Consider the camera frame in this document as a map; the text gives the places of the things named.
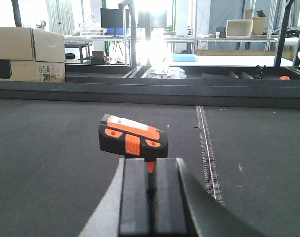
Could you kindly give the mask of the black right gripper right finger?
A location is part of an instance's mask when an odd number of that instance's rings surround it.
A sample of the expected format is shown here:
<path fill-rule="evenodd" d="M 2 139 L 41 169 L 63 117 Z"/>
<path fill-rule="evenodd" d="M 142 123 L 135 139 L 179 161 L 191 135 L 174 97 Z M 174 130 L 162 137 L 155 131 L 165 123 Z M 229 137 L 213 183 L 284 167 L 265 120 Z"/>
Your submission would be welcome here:
<path fill-rule="evenodd" d="M 153 236 L 263 236 L 208 194 L 181 158 L 158 158 L 153 175 Z"/>

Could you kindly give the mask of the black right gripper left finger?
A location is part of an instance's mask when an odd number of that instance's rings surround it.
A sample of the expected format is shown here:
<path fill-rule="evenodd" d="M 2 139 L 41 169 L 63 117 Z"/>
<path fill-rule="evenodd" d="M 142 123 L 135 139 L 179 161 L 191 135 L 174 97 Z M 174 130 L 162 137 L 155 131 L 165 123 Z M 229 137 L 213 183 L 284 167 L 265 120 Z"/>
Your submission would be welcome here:
<path fill-rule="evenodd" d="M 150 236 L 148 173 L 141 158 L 119 159 L 112 182 L 80 237 Z"/>

